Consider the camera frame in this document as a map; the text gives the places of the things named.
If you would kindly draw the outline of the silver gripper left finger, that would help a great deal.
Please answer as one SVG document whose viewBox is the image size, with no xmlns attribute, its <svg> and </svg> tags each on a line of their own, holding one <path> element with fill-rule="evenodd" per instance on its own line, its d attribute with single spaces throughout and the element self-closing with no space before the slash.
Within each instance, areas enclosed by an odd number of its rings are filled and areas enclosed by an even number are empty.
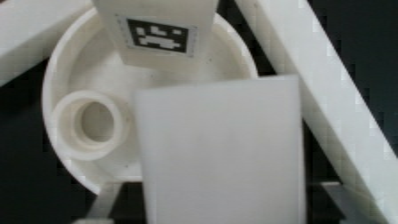
<svg viewBox="0 0 398 224">
<path fill-rule="evenodd" d="M 113 208 L 122 192 L 122 183 L 107 183 L 102 186 L 99 197 L 84 218 L 79 218 L 72 224 L 115 224 L 111 218 Z"/>
</svg>

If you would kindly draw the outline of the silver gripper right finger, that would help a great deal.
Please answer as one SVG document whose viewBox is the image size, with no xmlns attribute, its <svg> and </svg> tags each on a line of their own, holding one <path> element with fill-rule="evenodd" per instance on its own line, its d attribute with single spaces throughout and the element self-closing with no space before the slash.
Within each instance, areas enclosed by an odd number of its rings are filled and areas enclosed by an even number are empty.
<svg viewBox="0 0 398 224">
<path fill-rule="evenodd" d="M 360 211 L 346 186 L 338 182 L 326 182 L 322 187 L 344 214 L 340 224 L 379 224 Z"/>
</svg>

